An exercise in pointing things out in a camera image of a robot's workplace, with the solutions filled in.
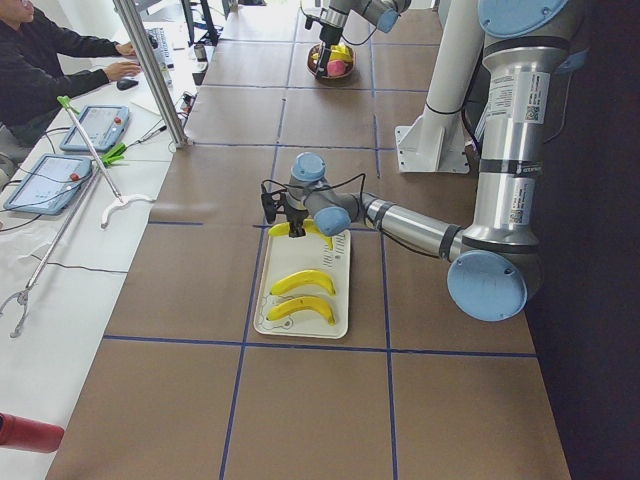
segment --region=blue joint cap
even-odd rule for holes
[[[466,314],[497,322],[514,316],[527,303],[527,285],[520,271],[501,255],[471,250],[449,268],[451,298]]]
[[[569,0],[479,0],[478,19],[489,35],[514,38],[550,22]]]
[[[378,25],[376,25],[376,27],[378,27],[378,30],[383,33],[389,33],[393,26],[396,24],[396,20],[398,20],[399,16],[400,15],[398,15],[398,12],[389,9],[382,15],[380,15],[380,18],[378,19]]]
[[[305,152],[296,157],[291,175],[301,182],[317,182],[324,178],[326,165],[320,155]]]
[[[333,237],[345,231],[351,225],[349,214],[342,207],[326,207],[313,216],[318,230],[327,237]]]

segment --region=dark wall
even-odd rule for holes
[[[640,479],[640,2],[600,1],[543,150],[527,317],[573,480]]]

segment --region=black jacket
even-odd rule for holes
[[[119,56],[115,46],[60,28],[38,9],[17,32],[0,20],[0,122],[22,125],[60,108],[59,95],[75,97],[109,83],[103,70],[65,75],[57,54]]]

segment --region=hand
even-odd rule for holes
[[[103,70],[110,82],[118,81],[122,77],[133,77],[142,71],[140,65],[135,62],[116,62]]]
[[[123,57],[135,57],[136,49],[133,48],[131,42],[123,43],[122,45],[116,45],[116,50]]]

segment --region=red object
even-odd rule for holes
[[[64,428],[0,413],[0,447],[51,453],[60,446]]]
[[[327,63],[327,73],[330,77],[339,77],[347,72],[347,64],[342,60],[331,60]]]

